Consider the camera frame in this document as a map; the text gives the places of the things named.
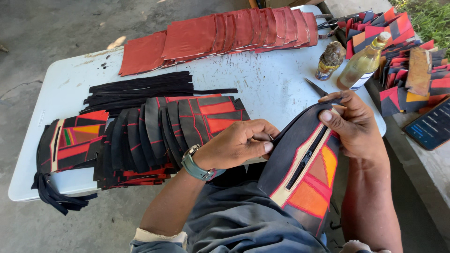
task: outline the grass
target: grass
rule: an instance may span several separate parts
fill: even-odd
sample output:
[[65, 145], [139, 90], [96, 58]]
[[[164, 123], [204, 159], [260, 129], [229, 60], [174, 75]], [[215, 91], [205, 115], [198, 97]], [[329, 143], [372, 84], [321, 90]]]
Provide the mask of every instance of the grass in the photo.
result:
[[390, 0], [397, 12], [408, 12], [414, 31], [439, 49], [450, 47], [450, 3], [438, 0]]

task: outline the smartphone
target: smartphone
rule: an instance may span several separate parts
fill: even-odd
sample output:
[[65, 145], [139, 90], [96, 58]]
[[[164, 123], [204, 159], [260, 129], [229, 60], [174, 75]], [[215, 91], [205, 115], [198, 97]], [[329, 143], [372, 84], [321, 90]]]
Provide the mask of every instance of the smartphone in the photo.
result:
[[420, 116], [403, 131], [426, 150], [435, 150], [450, 140], [450, 97]]

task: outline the jar label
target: jar label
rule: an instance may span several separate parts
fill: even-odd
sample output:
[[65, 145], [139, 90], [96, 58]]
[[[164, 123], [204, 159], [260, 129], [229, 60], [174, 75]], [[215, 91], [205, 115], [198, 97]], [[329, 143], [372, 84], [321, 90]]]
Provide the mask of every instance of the jar label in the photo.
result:
[[315, 77], [319, 80], [326, 80], [330, 76], [331, 72], [328, 73], [322, 73], [321, 71], [317, 70], [315, 73]]
[[365, 84], [365, 82], [367, 82], [369, 77], [371, 77], [374, 73], [375, 73], [375, 71], [364, 74], [358, 81], [356, 81], [356, 83], [352, 87], [350, 87], [350, 90], [357, 90], [357, 89], [361, 88], [361, 86], [363, 86]]

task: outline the hand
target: hand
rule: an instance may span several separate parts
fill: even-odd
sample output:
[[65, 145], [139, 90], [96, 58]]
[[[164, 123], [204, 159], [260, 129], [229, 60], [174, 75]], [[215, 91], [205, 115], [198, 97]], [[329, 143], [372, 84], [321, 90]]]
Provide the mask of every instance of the hand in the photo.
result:
[[344, 106], [333, 105], [333, 107], [342, 116], [324, 110], [319, 114], [319, 120], [340, 135], [344, 155], [372, 162], [387, 158], [374, 112], [355, 92], [351, 90], [334, 92], [319, 99], [319, 102], [341, 97]]
[[193, 160], [210, 170], [236, 167], [260, 156], [268, 159], [274, 148], [272, 138], [278, 134], [280, 131], [265, 119], [237, 121], [197, 150]]

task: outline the sleeve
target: sleeve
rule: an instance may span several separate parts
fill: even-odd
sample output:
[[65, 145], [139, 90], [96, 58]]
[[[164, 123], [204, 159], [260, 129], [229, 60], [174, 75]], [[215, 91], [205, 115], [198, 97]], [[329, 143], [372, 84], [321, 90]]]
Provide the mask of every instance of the sleeve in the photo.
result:
[[157, 235], [152, 232], [136, 229], [136, 235], [130, 242], [131, 253], [187, 253], [187, 234], [181, 232], [174, 236]]
[[380, 251], [373, 252], [367, 244], [364, 244], [358, 240], [351, 240], [344, 244], [339, 253], [391, 253], [391, 251], [382, 249]]

